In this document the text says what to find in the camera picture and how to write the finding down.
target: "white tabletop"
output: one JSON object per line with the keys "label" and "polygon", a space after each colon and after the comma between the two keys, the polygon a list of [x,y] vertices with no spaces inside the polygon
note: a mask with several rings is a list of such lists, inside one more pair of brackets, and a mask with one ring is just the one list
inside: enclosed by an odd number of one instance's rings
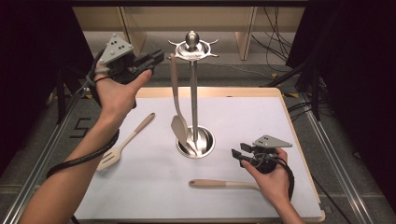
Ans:
{"label": "white tabletop", "polygon": [[[191,125],[191,99],[180,107]],[[119,162],[98,171],[76,212],[78,219],[117,221],[266,221],[275,209],[255,189],[197,189],[192,179],[253,182],[231,149],[269,134],[293,147],[289,166],[294,172],[292,203],[306,220],[324,218],[304,155],[280,94],[268,97],[200,97],[198,123],[216,139],[212,153],[188,159],[176,148],[171,129],[176,114],[173,98],[140,98],[120,127],[119,145],[149,113],[156,118],[122,151]]]}

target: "metal base bowl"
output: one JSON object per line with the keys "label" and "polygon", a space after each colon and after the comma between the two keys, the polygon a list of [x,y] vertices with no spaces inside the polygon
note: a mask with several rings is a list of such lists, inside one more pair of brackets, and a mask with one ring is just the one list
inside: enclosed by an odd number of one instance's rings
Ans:
{"label": "metal base bowl", "polygon": [[200,159],[203,158],[207,155],[209,155],[213,148],[215,147],[215,136],[213,135],[212,132],[210,132],[207,128],[203,126],[198,126],[198,140],[196,143],[196,146],[198,148],[201,148],[201,150],[195,150],[195,144],[193,142],[192,138],[192,127],[190,126],[188,129],[188,143],[190,143],[189,147],[190,148],[185,148],[183,147],[178,140],[176,140],[176,146],[178,152],[180,152],[181,155],[191,158],[191,159]]}

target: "stainless steel utensil stand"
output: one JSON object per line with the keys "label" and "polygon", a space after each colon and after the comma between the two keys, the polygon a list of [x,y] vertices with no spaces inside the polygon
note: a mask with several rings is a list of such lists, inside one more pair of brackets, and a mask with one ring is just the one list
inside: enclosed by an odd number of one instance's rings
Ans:
{"label": "stainless steel utensil stand", "polygon": [[169,41],[170,44],[176,46],[175,57],[190,62],[192,126],[189,126],[188,141],[191,142],[190,146],[195,147],[193,150],[197,153],[190,154],[189,151],[191,150],[184,148],[177,140],[177,149],[183,156],[188,158],[202,158],[208,155],[215,145],[213,133],[207,128],[198,125],[197,67],[198,61],[207,56],[219,57],[210,52],[210,45],[216,42],[218,42],[218,40],[211,43],[200,40],[198,34],[194,31],[190,31],[186,35],[186,40],[181,43],[177,44]]}

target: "silver triangular plate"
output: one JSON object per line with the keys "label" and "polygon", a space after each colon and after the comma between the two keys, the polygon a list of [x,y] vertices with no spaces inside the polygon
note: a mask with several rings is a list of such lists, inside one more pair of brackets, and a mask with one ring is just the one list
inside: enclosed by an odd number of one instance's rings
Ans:
{"label": "silver triangular plate", "polygon": [[122,57],[123,55],[134,50],[134,47],[123,40],[116,34],[111,36],[110,41],[108,41],[105,51],[102,54],[102,57],[99,60],[100,64],[111,63],[114,60]]}
{"label": "silver triangular plate", "polygon": [[263,135],[257,139],[254,143],[256,147],[292,147],[293,144],[282,141],[270,135]]}

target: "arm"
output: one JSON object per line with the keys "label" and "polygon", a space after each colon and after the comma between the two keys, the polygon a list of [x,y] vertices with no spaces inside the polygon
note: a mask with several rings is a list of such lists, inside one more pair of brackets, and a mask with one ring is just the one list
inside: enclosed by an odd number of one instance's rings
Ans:
{"label": "arm", "polygon": [[[277,148],[276,151],[279,158],[283,159],[284,161],[288,161],[288,154],[283,149]],[[289,201],[289,178],[283,167],[277,165],[272,173],[263,175],[248,161],[242,161],[242,164],[254,177],[260,187],[262,195],[269,200],[271,205],[279,214],[283,223],[304,223],[300,215]]]}
{"label": "arm", "polygon": [[[98,74],[95,79],[106,74]],[[110,78],[97,82],[102,104],[99,119],[81,140],[67,161],[90,154],[104,147],[134,106],[137,91],[149,81],[151,71],[121,85]],[[101,157],[73,166],[52,175],[27,204],[20,223],[68,223],[76,212],[91,183]]]}

